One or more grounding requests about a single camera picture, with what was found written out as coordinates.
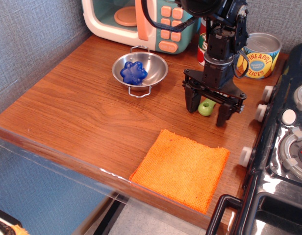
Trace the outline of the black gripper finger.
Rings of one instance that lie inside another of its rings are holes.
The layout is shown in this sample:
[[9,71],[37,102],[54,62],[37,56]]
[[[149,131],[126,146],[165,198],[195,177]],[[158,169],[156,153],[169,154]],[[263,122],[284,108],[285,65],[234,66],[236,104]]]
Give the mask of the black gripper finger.
[[235,112],[235,107],[231,103],[224,103],[219,107],[219,113],[217,118],[217,127],[224,126],[225,122],[229,120],[231,115]]
[[192,87],[189,84],[185,85],[185,101],[188,112],[193,113],[198,109],[201,101],[200,87]]

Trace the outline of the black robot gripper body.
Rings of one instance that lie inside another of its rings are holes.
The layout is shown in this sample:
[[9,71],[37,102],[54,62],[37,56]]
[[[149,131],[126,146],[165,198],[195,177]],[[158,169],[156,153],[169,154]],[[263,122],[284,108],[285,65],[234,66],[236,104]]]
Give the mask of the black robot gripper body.
[[183,87],[189,84],[192,87],[200,87],[201,96],[205,96],[219,104],[233,102],[235,112],[241,113],[244,109],[243,101],[246,94],[233,82],[239,55],[232,55],[225,60],[217,60],[209,55],[204,56],[205,65],[203,70],[185,69]]

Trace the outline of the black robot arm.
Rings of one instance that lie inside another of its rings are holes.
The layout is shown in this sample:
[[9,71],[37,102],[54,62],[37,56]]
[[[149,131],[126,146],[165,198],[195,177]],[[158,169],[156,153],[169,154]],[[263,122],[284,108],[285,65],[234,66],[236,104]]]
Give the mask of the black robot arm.
[[220,105],[216,125],[222,127],[231,115],[244,108],[246,94],[233,82],[240,56],[249,37],[246,30],[247,3],[244,0],[178,0],[177,4],[195,18],[206,22],[207,49],[202,71],[185,69],[183,86],[186,109],[198,110],[202,97]]

